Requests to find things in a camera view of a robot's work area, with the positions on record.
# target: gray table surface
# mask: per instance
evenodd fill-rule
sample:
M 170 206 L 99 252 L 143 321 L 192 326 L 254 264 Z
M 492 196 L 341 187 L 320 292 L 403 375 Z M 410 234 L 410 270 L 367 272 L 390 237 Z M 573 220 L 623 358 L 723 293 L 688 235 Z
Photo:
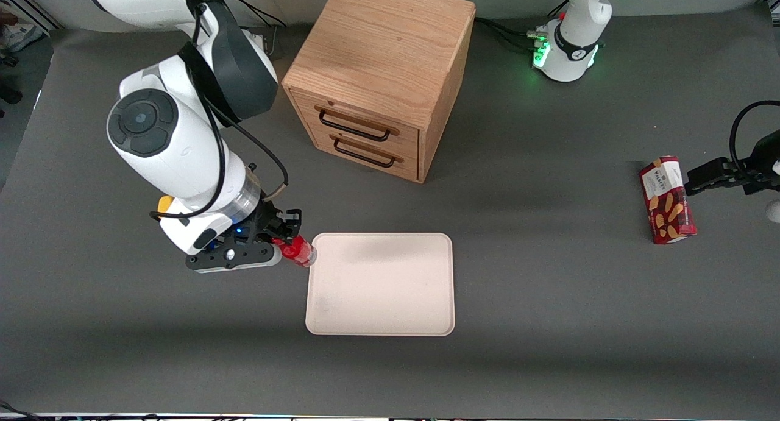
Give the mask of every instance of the gray table surface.
M 305 34 L 281 33 L 280 74 Z M 289 168 L 278 205 L 303 209 L 304 235 L 452 238 L 452 335 L 349 338 L 307 332 L 306 271 L 191 273 L 147 217 L 160 194 L 105 118 L 119 81 L 183 35 L 58 35 L 0 194 L 0 396 L 38 412 L 777 419 L 775 195 L 700 194 L 700 235 L 653 246 L 636 176 L 660 155 L 726 155 L 736 113 L 777 97 L 768 11 L 616 18 L 604 39 L 592 71 L 556 84 L 477 25 L 425 185 L 318 152 L 281 92 L 246 121 Z M 777 118 L 746 118 L 740 152 Z

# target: floor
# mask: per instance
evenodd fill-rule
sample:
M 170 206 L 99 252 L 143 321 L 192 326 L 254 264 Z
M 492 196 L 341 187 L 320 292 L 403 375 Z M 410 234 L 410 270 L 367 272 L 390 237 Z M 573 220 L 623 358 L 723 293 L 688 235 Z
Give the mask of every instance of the floor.
M 0 77 L 24 96 L 19 104 L 0 102 L 0 109 L 5 110 L 5 116 L 0 119 L 0 190 L 11 171 L 53 53 L 50 39 L 43 38 L 14 54 L 19 59 L 14 68 L 0 66 Z

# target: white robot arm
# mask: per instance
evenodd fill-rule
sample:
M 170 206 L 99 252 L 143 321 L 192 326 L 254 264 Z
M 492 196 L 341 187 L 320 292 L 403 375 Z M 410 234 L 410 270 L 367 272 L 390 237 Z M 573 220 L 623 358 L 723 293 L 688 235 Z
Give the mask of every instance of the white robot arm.
M 565 18 L 553 18 L 537 27 L 541 37 L 534 68 L 557 82 L 573 82 L 594 62 L 598 38 L 612 18 L 609 0 L 569 0 Z
M 298 236 L 300 210 L 276 210 L 254 166 L 245 166 L 220 136 L 223 127 L 240 129 L 239 121 L 270 109 L 278 88 L 271 61 L 224 1 L 93 1 L 133 24 L 175 25 L 198 42 L 126 77 L 107 122 L 114 150 L 167 194 L 151 214 L 191 255 L 187 266 L 201 272 L 270 266 L 282 255 L 300 265 L 314 262 L 314 249 Z

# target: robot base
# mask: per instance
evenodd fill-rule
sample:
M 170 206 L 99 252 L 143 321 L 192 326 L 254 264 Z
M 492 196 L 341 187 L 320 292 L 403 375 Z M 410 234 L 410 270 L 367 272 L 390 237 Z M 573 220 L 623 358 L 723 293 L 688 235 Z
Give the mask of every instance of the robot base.
M 560 23 L 560 19 L 553 19 L 547 24 L 538 26 L 536 31 L 537 33 L 552 36 Z M 569 60 L 569 56 L 555 43 L 554 38 L 546 38 L 544 43 L 534 53 L 532 66 L 557 82 L 573 82 L 582 77 L 585 71 L 593 66 L 597 51 L 598 46 L 596 45 L 590 54 L 583 54 L 581 60 Z

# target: drawer handle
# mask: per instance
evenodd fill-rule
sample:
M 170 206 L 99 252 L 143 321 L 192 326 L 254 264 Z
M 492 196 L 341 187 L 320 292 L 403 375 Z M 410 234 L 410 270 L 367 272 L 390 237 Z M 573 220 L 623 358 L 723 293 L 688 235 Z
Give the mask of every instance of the drawer handle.
M 334 129 L 343 130 L 344 132 L 351 133 L 353 135 L 358 135 L 366 140 L 376 141 L 377 143 L 384 143 L 384 141 L 388 140 L 388 137 L 390 136 L 390 130 L 385 130 L 385 134 L 382 136 L 376 136 L 371 135 L 368 133 L 360 132 L 360 130 L 351 129 L 350 127 L 347 127 L 346 125 L 337 124 L 331 121 L 328 121 L 325 118 L 325 110 L 320 110 L 320 122 L 327 125 L 328 127 L 333 127 Z
M 373 165 L 381 166 L 382 168 L 390 168 L 393 165 L 393 163 L 395 163 L 395 157 L 391 157 L 390 158 L 390 162 L 385 163 L 385 162 L 379 162 L 378 160 L 373 160 L 370 157 L 365 157 L 364 155 L 355 154 L 354 152 L 351 152 L 349 150 L 345 150 L 345 149 L 339 147 L 339 141 L 340 140 L 338 140 L 338 139 L 333 140 L 333 148 L 337 152 L 340 152 L 340 154 L 351 155 L 351 157 L 353 157 L 355 159 L 363 160 L 363 161 L 366 161 L 368 163 L 373 163 Z

